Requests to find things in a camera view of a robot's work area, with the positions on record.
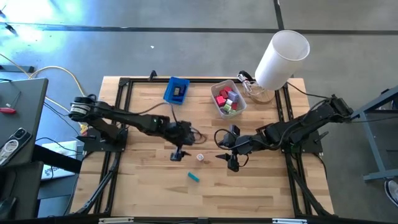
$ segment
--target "camera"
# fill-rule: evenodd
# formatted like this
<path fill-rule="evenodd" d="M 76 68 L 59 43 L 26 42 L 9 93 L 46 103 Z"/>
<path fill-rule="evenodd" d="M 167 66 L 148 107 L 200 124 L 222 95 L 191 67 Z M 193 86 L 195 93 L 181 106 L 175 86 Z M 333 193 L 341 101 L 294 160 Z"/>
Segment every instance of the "camera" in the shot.
<path fill-rule="evenodd" d="M 20 138 L 24 137 L 25 134 L 26 134 L 26 130 L 23 128 L 20 128 L 14 133 L 14 137 L 17 139 L 20 139 Z"/>

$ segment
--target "blue container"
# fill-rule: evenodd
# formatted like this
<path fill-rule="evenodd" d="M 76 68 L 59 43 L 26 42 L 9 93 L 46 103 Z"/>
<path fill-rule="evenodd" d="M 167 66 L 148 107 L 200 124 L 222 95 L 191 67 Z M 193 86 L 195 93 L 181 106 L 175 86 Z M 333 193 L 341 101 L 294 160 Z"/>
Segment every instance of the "blue container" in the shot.
<path fill-rule="evenodd" d="M 169 103 L 182 105 L 189 86 L 189 80 L 171 77 L 167 85 L 163 99 Z"/>

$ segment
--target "white cylinder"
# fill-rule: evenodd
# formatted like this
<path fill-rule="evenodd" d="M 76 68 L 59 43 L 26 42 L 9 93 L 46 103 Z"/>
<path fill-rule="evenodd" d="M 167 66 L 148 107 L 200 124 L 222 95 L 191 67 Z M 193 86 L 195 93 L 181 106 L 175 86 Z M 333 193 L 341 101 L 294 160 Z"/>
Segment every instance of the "white cylinder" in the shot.
<path fill-rule="evenodd" d="M 298 32 L 276 33 L 257 67 L 257 83 L 266 90 L 278 90 L 303 64 L 310 53 L 308 40 Z"/>

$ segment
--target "wooden tabletop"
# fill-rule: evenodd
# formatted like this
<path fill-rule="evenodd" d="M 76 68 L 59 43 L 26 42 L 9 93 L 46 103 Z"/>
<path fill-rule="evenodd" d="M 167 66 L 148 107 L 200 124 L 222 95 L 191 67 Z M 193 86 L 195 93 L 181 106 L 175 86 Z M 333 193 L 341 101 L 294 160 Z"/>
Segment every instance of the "wooden tabletop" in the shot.
<path fill-rule="evenodd" d="M 104 77 L 99 100 L 114 104 L 119 78 Z M 305 91 L 303 79 L 291 78 L 289 82 Z M 166 83 L 135 83 L 129 110 L 144 111 L 163 102 L 166 86 Z M 256 128 L 279 121 L 275 100 L 267 105 L 257 105 L 243 95 L 248 104 L 243 114 L 223 120 L 211 99 L 210 86 L 211 83 L 191 83 L 184 104 L 174 106 L 177 119 L 192 122 L 194 128 L 208 136 L 204 144 L 184 147 L 192 156 L 185 156 L 182 162 L 170 161 L 170 153 L 175 149 L 171 143 L 129 128 L 126 150 L 119 167 L 112 216 L 294 216 L 285 158 L 280 151 L 252 153 L 247 165 L 239 172 L 228 170 L 226 161 L 215 157 L 226 152 L 215 146 L 213 134 L 217 129 L 228 129 L 230 124 L 235 124 L 241 129 L 241 134 L 255 134 Z M 294 88 L 289 88 L 289 92 L 294 116 L 306 113 L 309 109 L 307 96 Z M 160 106 L 150 114 L 172 115 L 168 105 Z M 204 155 L 204 162 L 197 161 L 196 155 L 199 153 Z M 83 161 L 71 212 L 81 208 L 98 186 L 103 157 L 104 153 L 95 152 Z M 321 162 L 312 154 L 304 154 L 303 164 L 309 189 L 324 208 L 333 213 Z M 195 174 L 200 182 L 190 179 L 188 172 Z M 107 195 L 108 189 L 105 190 L 103 207 Z M 299 201 L 303 210 L 300 191 Z"/>

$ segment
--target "concrete floor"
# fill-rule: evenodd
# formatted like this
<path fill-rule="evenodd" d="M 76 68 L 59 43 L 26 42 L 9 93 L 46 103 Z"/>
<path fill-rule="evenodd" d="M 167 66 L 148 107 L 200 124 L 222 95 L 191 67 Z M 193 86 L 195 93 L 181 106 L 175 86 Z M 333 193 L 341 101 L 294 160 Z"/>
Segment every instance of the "concrete floor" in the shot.
<path fill-rule="evenodd" d="M 272 0 L 0 0 L 9 22 L 116 27 L 215 27 L 276 29 Z M 398 29 L 394 0 L 280 0 L 286 29 Z M 170 32 L 66 32 L 18 27 L 0 30 L 0 52 L 20 65 L 58 65 L 73 72 L 87 93 L 98 94 L 105 75 L 226 76 L 254 71 L 272 34 Z M 398 84 L 396 35 L 305 35 L 311 53 L 295 77 L 307 91 L 343 97 L 354 109 Z M 18 73 L 0 77 L 25 78 Z M 48 70 L 48 96 L 62 105 L 80 92 L 65 73 Z M 317 99 L 310 98 L 314 104 Z M 329 124 L 322 140 L 335 213 L 341 217 L 396 222 L 398 208 L 382 182 L 365 184 L 377 171 L 358 124 Z M 70 140 L 73 130 L 44 109 L 39 137 Z"/>

